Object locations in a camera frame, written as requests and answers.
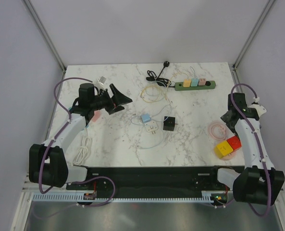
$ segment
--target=white plug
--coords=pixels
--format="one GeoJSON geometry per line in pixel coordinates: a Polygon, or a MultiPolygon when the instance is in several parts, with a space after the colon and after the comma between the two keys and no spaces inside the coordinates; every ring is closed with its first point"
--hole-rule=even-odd
{"type": "Polygon", "coordinates": [[[249,107],[251,108],[255,108],[257,110],[257,113],[259,115],[259,117],[261,117],[261,115],[265,114],[267,112],[266,108],[263,107],[261,104],[252,104],[249,107]]]}
{"type": "Polygon", "coordinates": [[[154,120],[145,123],[144,127],[146,128],[147,132],[151,132],[152,134],[155,134],[155,131],[158,130],[158,125],[154,120]]]}
{"type": "Polygon", "coordinates": [[[98,89],[105,90],[105,88],[104,88],[105,81],[106,81],[106,78],[104,76],[102,76],[101,78],[99,78],[97,80],[97,82],[95,83],[94,86],[96,86],[98,89]]]}

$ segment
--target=coiled white cable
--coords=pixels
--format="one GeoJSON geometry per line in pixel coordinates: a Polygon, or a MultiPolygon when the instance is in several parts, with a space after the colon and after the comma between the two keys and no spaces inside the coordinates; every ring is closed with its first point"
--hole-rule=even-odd
{"type": "Polygon", "coordinates": [[[73,159],[73,165],[84,165],[86,160],[91,156],[92,139],[88,135],[88,130],[85,128],[86,136],[81,139],[81,145],[77,148],[77,155],[73,159]]]}

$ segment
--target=black cube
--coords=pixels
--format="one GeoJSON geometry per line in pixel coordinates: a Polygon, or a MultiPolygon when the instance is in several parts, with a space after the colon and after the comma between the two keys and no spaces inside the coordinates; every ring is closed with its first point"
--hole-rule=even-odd
{"type": "Polygon", "coordinates": [[[175,127],[175,117],[164,117],[164,122],[163,122],[163,130],[165,131],[174,131],[175,127]]]}

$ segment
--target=orange component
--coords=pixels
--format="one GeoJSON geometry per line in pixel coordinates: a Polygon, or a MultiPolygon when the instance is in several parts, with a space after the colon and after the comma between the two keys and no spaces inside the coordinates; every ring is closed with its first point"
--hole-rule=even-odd
{"type": "Polygon", "coordinates": [[[240,149],[242,147],[242,144],[237,136],[233,136],[229,139],[227,139],[229,145],[233,148],[233,151],[236,151],[237,149],[240,149]]]}

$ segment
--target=yellow cube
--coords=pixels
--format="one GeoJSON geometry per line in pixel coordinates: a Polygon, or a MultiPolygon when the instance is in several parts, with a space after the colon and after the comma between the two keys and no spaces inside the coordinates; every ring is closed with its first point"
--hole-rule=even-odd
{"type": "Polygon", "coordinates": [[[190,84],[191,84],[191,79],[184,79],[184,82],[183,82],[183,87],[184,88],[189,88],[190,87],[190,84]]]}
{"type": "Polygon", "coordinates": [[[223,158],[226,155],[229,155],[233,152],[233,148],[230,146],[228,141],[223,141],[216,145],[214,148],[214,152],[218,156],[219,159],[223,158]]]}

